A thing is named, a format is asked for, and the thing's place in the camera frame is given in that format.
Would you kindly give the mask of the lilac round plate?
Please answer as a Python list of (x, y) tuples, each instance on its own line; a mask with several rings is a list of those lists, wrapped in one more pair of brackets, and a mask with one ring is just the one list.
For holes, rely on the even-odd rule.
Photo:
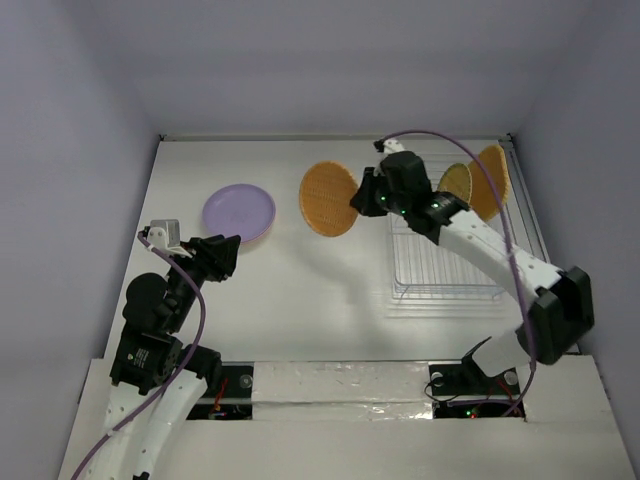
[(204, 203), (202, 221), (212, 235), (238, 235), (243, 244), (263, 237), (273, 225), (272, 196), (253, 184), (232, 184), (215, 191)]

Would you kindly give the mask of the orange woven round plate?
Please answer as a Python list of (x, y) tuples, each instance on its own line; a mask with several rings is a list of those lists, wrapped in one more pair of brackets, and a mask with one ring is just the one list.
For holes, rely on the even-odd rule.
[(299, 208), (307, 225), (325, 237), (338, 237), (354, 225), (358, 212), (350, 205), (358, 190), (351, 172), (342, 164), (324, 161), (313, 165), (299, 187)]

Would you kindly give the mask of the yellow-green woven round plate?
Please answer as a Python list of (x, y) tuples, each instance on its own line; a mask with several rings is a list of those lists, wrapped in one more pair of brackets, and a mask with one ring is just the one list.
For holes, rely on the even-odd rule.
[(469, 204), (472, 198), (473, 181), (469, 167), (463, 163), (451, 165), (441, 176), (438, 191), (455, 195)]

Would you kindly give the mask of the orange woven rectangular tray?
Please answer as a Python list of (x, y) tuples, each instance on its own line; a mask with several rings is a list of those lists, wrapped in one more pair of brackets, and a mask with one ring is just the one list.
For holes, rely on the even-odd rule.
[(482, 150), (477, 161), (468, 164), (472, 180), (471, 208), (485, 222), (489, 222), (499, 214), (499, 206), (494, 194), (497, 194), (501, 205), (505, 206), (510, 189), (510, 179), (504, 149), (490, 145)]

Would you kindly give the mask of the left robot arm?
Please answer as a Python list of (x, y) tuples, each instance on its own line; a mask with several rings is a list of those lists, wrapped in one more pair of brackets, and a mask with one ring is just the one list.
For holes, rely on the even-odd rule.
[(232, 276), (240, 236), (182, 241), (154, 223), (137, 239), (170, 269), (141, 274), (126, 289), (101, 436), (74, 479), (153, 478), (196, 402), (221, 383), (220, 353), (200, 344), (207, 314), (201, 288)]

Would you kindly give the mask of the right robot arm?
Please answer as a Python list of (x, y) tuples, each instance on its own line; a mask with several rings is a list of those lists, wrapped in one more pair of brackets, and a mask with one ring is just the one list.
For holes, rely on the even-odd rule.
[(491, 190), (492, 179), (476, 161), (457, 163), (433, 187), (423, 160), (400, 151), (366, 168), (350, 201), (365, 217), (402, 217), (413, 232), (468, 261), (519, 302), (519, 327), (481, 341), (463, 357), (458, 377), (473, 392), (512, 368), (555, 364), (594, 326), (585, 271), (546, 263), (487, 224), (501, 211), (502, 194)]

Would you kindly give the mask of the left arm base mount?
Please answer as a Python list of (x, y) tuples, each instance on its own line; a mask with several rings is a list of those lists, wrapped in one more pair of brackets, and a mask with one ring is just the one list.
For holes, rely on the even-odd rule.
[(223, 363), (217, 383), (209, 387), (187, 415), (188, 420), (251, 420), (254, 364)]

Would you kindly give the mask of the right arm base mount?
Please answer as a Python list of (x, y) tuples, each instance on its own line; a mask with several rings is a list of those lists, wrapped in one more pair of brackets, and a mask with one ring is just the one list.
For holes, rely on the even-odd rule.
[(430, 364), (424, 394), (431, 401), (435, 419), (526, 417), (518, 402), (521, 388), (515, 369), (470, 380), (461, 363)]

